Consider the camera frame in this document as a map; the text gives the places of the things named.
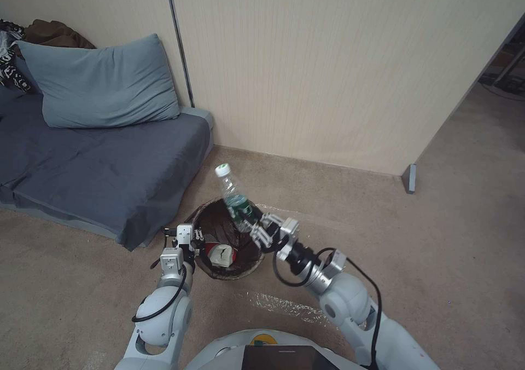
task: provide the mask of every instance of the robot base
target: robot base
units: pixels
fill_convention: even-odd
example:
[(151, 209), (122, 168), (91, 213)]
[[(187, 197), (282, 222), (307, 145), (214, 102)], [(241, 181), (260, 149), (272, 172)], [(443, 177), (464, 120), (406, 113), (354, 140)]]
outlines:
[(244, 355), (244, 346), (260, 334), (271, 336), (279, 345), (309, 345), (314, 347), (321, 355), (340, 369), (363, 369), (349, 360), (334, 354), (307, 338), (295, 334), (280, 332), (270, 329), (247, 329), (228, 334), (209, 343), (186, 366), (186, 370), (208, 369), (241, 369)]

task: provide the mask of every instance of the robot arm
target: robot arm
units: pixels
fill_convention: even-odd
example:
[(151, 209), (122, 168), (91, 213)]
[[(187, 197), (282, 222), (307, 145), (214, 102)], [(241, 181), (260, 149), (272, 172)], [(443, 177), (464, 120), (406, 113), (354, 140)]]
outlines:
[[(358, 364), (380, 370), (439, 370), (406, 329), (379, 310), (363, 283), (343, 271), (346, 261), (351, 261), (341, 251), (326, 248), (331, 254), (321, 262), (319, 254), (325, 250), (315, 256), (304, 247), (296, 236), (299, 223), (292, 218), (282, 220), (264, 214), (258, 222), (248, 222), (252, 224), (252, 238), (261, 249), (275, 251), (273, 262), (277, 277), (287, 285), (305, 286), (316, 296), (328, 320), (341, 330), (354, 349)], [(284, 281), (276, 270), (276, 259), (286, 261), (302, 282)], [(371, 348), (376, 325), (380, 327), (373, 361)]]
[[(191, 246), (193, 227), (181, 224), (177, 233), (165, 230), (165, 237), (174, 235), (173, 248), (164, 248), (160, 256), (162, 275), (157, 289), (140, 304), (133, 317), (135, 329), (124, 358), (115, 370), (177, 370), (184, 333), (191, 317), (189, 297), (195, 271), (195, 250)], [(151, 354), (146, 343), (165, 347), (160, 354)]]

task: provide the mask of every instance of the bottle cap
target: bottle cap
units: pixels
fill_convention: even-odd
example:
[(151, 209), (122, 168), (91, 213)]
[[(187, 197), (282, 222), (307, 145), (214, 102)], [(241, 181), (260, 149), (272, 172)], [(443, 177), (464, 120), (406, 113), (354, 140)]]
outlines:
[(215, 174), (217, 177), (224, 177), (228, 174), (230, 174), (231, 169), (229, 164), (222, 164), (215, 168)]

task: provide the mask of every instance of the screen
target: screen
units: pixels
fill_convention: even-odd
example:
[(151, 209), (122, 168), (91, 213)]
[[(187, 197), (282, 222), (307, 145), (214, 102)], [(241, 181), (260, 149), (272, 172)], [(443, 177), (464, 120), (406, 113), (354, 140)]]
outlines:
[(247, 345), (242, 370), (339, 369), (310, 345)]

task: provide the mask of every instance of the trash bag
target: trash bag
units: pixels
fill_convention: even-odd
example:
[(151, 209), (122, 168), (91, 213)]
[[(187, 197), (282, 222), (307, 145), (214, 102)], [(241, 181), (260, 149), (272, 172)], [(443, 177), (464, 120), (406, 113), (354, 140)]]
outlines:
[[(194, 247), (199, 249), (199, 255), (195, 257), (195, 263), (213, 279), (240, 279), (253, 272), (264, 259), (263, 252), (249, 233), (237, 230), (221, 198), (201, 205), (185, 222), (193, 224), (196, 233)], [(208, 256), (214, 244), (232, 247), (234, 256), (230, 266), (212, 264)]]

